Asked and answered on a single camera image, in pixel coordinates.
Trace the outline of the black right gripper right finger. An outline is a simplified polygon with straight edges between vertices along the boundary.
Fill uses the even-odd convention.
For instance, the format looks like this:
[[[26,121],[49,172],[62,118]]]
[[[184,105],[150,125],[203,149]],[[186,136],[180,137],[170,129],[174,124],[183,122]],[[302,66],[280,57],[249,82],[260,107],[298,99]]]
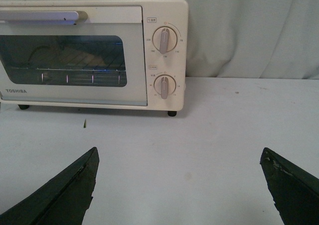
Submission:
[[[260,164],[283,223],[317,225],[319,179],[266,147]]]

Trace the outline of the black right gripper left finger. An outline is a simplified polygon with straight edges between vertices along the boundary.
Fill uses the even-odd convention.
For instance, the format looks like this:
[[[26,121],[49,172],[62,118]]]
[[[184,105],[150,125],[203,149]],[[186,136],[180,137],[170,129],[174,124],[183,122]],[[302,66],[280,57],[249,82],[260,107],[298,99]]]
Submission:
[[[2,225],[80,225],[92,202],[99,154],[91,148],[30,196],[1,214]]]

